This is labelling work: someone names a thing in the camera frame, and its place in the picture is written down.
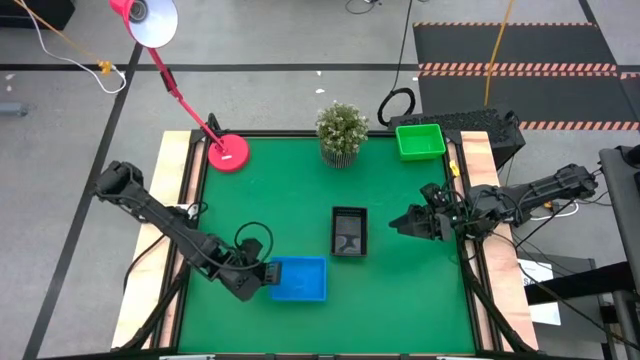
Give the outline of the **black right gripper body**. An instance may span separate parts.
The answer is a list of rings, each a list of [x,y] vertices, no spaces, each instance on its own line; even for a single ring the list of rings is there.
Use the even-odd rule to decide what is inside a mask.
[[[429,183],[422,187],[426,201],[426,230],[434,240],[452,240],[454,227],[465,219],[465,200],[449,185]]]

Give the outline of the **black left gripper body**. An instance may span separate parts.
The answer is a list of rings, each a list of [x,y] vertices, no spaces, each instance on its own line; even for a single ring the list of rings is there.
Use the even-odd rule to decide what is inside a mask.
[[[267,265],[249,270],[222,270],[222,284],[239,300],[250,300],[265,284]]]

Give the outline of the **wooden side board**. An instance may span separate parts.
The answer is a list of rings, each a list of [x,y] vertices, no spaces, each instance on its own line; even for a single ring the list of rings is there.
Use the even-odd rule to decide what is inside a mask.
[[[197,200],[204,162],[204,143],[193,131],[165,132],[150,194],[165,205],[190,205]],[[141,260],[128,276],[113,347],[123,346],[142,327],[182,263],[173,243],[151,224],[141,226],[134,255]]]
[[[447,147],[449,159],[460,169],[460,175],[453,180],[460,194],[476,185],[499,184],[485,132],[462,131]],[[474,275],[509,325],[527,345],[536,349],[536,334],[509,225],[499,224],[482,244],[467,241],[464,254],[471,258]]]

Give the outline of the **potted artificial plant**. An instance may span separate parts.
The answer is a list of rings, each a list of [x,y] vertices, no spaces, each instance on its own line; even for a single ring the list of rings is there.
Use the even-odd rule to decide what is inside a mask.
[[[368,140],[369,119],[352,104],[335,101],[319,112],[316,135],[322,160],[331,168],[351,166]]]

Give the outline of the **red desk lamp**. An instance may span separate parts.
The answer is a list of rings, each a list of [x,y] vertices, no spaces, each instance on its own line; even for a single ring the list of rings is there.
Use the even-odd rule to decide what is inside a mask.
[[[130,36],[147,50],[167,92],[211,141],[207,153],[209,164],[219,172],[241,170],[250,158],[248,142],[239,135],[218,136],[185,100],[170,69],[159,56],[158,48],[167,45],[177,32],[179,16],[174,0],[109,0],[109,5],[122,18]]]

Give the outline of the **white paper sheet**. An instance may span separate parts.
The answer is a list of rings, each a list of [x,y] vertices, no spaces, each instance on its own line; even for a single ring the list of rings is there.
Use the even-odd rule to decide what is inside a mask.
[[[521,278],[524,286],[534,285],[536,281],[542,282],[554,278],[552,265],[537,263],[531,260],[518,260],[521,267]],[[529,306],[531,319],[535,323],[560,326],[561,317],[557,302],[543,303]]]

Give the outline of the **black bar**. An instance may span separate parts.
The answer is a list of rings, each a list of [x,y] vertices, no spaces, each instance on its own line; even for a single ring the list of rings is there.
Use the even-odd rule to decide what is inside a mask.
[[[640,296],[628,262],[620,262],[525,287],[529,305],[628,291]]]

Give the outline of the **black mat with striped edge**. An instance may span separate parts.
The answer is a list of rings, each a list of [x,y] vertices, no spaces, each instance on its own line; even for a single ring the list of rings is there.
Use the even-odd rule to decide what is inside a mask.
[[[422,111],[512,111],[527,130],[640,130],[636,113],[614,72],[425,71],[418,77]]]
[[[425,70],[522,64],[611,71],[617,65],[600,29],[590,22],[416,22],[413,33]]]

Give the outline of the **dark grey desk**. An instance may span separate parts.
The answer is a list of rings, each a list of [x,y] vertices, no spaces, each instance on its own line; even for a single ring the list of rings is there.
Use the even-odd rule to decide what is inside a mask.
[[[640,293],[640,145],[598,153],[636,291]]]

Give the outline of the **black box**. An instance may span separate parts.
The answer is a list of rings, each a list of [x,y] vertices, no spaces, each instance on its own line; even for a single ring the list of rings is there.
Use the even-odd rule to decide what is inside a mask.
[[[39,16],[56,30],[63,30],[76,10],[74,0],[24,0],[41,29]],[[0,28],[34,28],[20,0],[0,0]]]

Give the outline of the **black aluminium table frame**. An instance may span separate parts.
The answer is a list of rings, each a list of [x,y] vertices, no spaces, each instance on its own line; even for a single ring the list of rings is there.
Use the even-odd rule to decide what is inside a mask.
[[[200,135],[193,131],[196,138],[204,143]],[[206,175],[205,162],[200,173],[200,184]],[[223,353],[212,352],[210,360],[444,360],[450,357],[453,360],[467,360],[479,357],[482,352],[495,352],[507,357],[512,356],[513,351],[504,335],[500,334],[498,322],[492,317],[489,311],[476,295],[472,295],[469,300],[471,306],[470,317],[474,324],[472,331],[479,336],[480,340],[476,344],[473,352],[470,353],[453,353],[449,355],[446,352],[441,353],[266,353],[266,352],[249,352],[249,353]]]

